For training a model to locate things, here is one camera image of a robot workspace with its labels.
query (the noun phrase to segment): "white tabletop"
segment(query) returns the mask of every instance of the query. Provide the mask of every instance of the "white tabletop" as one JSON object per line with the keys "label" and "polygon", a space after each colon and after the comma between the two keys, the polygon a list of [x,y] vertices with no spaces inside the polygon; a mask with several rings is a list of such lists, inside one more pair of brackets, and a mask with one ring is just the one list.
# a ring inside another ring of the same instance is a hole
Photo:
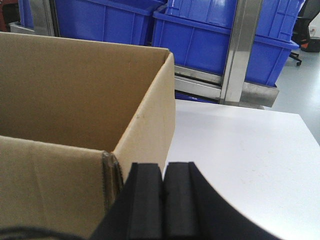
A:
{"label": "white tabletop", "polygon": [[167,162],[195,162],[270,233],[320,239],[320,146],[299,115],[177,100]]}

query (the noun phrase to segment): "blue plastic crate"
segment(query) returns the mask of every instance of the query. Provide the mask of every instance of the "blue plastic crate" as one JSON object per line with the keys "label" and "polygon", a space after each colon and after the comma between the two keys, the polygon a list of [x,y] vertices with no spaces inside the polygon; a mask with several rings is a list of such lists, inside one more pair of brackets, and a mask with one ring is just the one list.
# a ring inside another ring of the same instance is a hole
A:
{"label": "blue plastic crate", "polygon": [[20,24],[23,27],[33,29],[34,20],[31,14],[29,0],[19,0]]}
{"label": "blue plastic crate", "polygon": [[157,0],[55,0],[60,35],[145,45],[152,38]]}
{"label": "blue plastic crate", "polygon": [[[223,74],[230,29],[166,15],[159,11],[154,12],[153,16],[156,19],[152,40],[154,47],[170,49],[177,65]],[[298,47],[294,42],[256,36],[245,79],[274,86],[291,50]]]}
{"label": "blue plastic crate", "polygon": [[191,95],[188,95],[187,93],[183,94],[180,92],[175,92],[174,96],[175,96],[175,99],[179,99],[179,100],[186,100],[186,101],[199,102],[199,103],[208,103],[208,104],[216,104],[217,103],[214,100],[207,100],[207,99],[204,99],[200,96],[197,96],[197,97],[191,96]]}
{"label": "blue plastic crate", "polygon": [[[256,34],[290,41],[305,0],[264,0]],[[169,0],[166,14],[232,28],[237,0]]]}

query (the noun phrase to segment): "floor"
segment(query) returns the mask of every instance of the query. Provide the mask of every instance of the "floor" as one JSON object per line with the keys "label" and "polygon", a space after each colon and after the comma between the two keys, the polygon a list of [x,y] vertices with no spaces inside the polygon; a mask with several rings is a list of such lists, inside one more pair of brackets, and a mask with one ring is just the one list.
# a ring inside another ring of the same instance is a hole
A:
{"label": "floor", "polygon": [[276,85],[280,90],[272,108],[299,114],[320,144],[320,54],[299,51],[302,65],[289,58]]}

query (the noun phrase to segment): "cardboard box flap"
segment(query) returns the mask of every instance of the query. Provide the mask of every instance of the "cardboard box flap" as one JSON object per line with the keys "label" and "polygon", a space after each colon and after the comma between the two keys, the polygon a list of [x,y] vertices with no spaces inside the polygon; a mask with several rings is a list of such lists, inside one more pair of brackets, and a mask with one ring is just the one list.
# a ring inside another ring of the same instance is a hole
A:
{"label": "cardboard box flap", "polygon": [[169,55],[13,33],[0,33],[0,43],[0,135],[108,152]]}
{"label": "cardboard box flap", "polygon": [[106,213],[103,154],[0,136],[0,226],[88,238]]}
{"label": "cardboard box flap", "polygon": [[174,75],[174,56],[170,53],[113,151],[124,180],[132,162],[157,163],[161,171],[164,169],[175,130]]}

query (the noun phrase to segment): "black chair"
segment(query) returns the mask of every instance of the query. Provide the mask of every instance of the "black chair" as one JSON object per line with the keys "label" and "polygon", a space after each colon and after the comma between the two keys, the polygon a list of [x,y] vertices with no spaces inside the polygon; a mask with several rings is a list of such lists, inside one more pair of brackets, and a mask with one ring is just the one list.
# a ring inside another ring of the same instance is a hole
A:
{"label": "black chair", "polygon": [[[309,24],[319,12],[320,0],[305,0],[293,28],[292,41],[300,46],[310,41]],[[302,60],[298,53],[291,52],[290,58],[298,61],[297,66],[301,65]]]}

